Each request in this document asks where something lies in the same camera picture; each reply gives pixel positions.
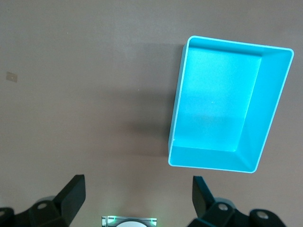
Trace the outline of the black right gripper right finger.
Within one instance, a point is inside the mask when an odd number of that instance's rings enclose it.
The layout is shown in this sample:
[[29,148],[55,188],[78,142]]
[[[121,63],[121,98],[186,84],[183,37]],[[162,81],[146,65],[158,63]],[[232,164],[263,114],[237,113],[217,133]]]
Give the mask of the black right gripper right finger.
[[241,213],[234,204],[223,198],[215,198],[201,176],[194,176],[192,202],[197,218],[190,227],[284,227],[278,215],[262,209],[253,209],[249,215]]

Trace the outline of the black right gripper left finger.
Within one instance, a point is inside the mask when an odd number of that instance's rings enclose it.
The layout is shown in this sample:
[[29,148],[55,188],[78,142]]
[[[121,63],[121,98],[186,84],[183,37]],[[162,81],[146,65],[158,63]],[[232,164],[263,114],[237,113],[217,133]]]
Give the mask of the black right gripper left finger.
[[15,214],[10,207],[2,207],[0,225],[2,227],[69,227],[85,199],[85,176],[75,175],[56,196],[40,199],[19,214]]

